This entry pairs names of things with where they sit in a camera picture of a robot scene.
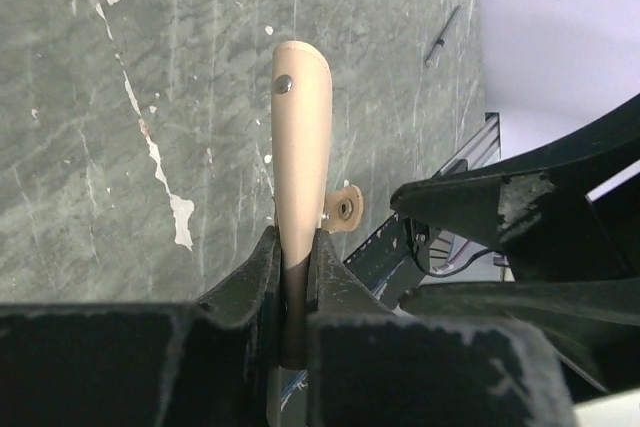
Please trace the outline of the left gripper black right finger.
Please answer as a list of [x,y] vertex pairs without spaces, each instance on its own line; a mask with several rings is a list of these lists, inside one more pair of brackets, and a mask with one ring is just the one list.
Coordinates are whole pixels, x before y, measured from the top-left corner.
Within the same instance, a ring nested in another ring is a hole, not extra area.
[[399,316],[343,265],[328,232],[311,251],[311,426],[571,426],[542,333],[523,322]]

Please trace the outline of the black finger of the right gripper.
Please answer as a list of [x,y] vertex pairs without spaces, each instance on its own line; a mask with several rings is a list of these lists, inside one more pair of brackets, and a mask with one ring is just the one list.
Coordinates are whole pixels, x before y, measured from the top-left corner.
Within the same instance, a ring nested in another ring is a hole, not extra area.
[[518,320],[541,330],[572,370],[573,388],[622,392],[639,386],[639,281],[426,284],[404,293],[415,316]]
[[589,193],[639,159],[639,99],[484,168],[407,183],[390,206],[508,258],[518,280],[639,274],[639,177]]

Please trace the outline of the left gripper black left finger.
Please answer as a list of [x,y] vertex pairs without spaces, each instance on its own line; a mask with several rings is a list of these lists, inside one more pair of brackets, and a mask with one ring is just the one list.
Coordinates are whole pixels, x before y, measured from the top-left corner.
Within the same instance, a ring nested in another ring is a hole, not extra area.
[[193,301],[1,308],[5,426],[276,426],[274,227]]

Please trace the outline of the beige leather card holder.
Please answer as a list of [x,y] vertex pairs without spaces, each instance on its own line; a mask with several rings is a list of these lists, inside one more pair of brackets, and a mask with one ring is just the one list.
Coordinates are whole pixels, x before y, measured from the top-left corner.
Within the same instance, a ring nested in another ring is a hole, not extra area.
[[302,41],[277,45],[272,58],[271,140],[286,308],[279,363],[287,370],[302,370],[306,363],[310,255],[324,213],[331,131],[327,60]]

